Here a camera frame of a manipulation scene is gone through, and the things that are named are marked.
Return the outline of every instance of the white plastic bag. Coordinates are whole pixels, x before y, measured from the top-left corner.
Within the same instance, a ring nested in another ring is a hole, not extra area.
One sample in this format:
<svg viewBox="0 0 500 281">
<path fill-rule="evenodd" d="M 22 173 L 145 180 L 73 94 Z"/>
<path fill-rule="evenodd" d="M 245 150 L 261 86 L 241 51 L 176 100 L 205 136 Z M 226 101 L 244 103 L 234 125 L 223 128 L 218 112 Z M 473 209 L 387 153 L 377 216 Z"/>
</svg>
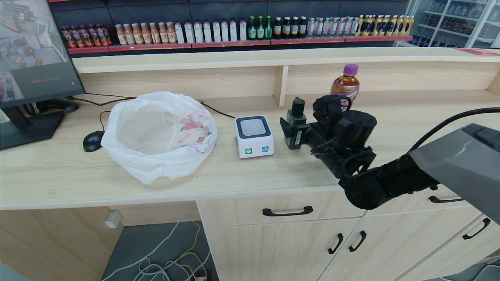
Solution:
<svg viewBox="0 0 500 281">
<path fill-rule="evenodd" d="M 215 119 L 189 96 L 157 91 L 113 107 L 101 145 L 132 176 L 150 185 L 159 177 L 191 174 L 212 151 Z"/>
</svg>

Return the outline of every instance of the green glass bottle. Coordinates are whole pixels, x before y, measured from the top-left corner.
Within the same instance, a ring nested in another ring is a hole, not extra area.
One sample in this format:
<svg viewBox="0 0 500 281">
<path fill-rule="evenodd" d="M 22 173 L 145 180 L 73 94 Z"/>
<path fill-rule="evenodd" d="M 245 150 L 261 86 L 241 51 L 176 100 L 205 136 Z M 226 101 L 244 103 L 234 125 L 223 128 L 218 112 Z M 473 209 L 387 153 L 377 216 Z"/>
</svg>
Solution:
<svg viewBox="0 0 500 281">
<path fill-rule="evenodd" d="M 265 18 L 267 19 L 267 26 L 264 30 L 264 37 L 266 39 L 271 39 L 271 37 L 273 36 L 273 29 L 271 28 L 271 16 L 267 15 Z"/>
<path fill-rule="evenodd" d="M 262 16 L 258 16 L 257 39 L 264 39 L 264 24 L 262 23 Z"/>
<path fill-rule="evenodd" d="M 255 29 L 255 17 L 253 15 L 250 16 L 250 23 L 248 24 L 248 39 L 255 40 L 257 37 L 257 30 Z"/>
</svg>

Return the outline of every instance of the monitor screen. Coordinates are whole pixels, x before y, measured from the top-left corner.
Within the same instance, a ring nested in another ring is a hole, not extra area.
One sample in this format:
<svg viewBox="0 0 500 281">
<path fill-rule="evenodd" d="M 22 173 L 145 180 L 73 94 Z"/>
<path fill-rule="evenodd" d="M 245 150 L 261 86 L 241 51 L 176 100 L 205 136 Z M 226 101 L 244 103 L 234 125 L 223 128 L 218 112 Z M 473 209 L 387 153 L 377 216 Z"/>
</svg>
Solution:
<svg viewBox="0 0 500 281">
<path fill-rule="evenodd" d="M 47 0 L 0 0 L 0 108 L 84 93 Z"/>
</svg>

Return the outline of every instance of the drink refrigerator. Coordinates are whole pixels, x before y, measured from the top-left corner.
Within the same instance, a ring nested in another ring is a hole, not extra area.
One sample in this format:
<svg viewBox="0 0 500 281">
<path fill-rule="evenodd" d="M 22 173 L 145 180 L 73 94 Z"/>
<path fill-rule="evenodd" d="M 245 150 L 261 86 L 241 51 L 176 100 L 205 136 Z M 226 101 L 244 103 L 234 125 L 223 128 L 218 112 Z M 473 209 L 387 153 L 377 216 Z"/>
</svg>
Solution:
<svg viewBox="0 0 500 281">
<path fill-rule="evenodd" d="M 500 48 L 500 0 L 410 0 L 413 41 L 401 47 Z"/>
</svg>

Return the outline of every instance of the purple bottle cap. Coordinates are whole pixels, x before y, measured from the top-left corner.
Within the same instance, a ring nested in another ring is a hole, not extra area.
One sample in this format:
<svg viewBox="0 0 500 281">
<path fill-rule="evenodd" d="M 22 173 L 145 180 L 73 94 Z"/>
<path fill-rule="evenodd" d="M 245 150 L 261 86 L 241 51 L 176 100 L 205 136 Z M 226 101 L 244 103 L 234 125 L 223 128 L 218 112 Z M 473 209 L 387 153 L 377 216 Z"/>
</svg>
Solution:
<svg viewBox="0 0 500 281">
<path fill-rule="evenodd" d="M 357 64 L 349 63 L 344 66 L 344 74 L 347 75 L 356 75 L 358 74 L 358 69 L 360 67 Z"/>
</svg>

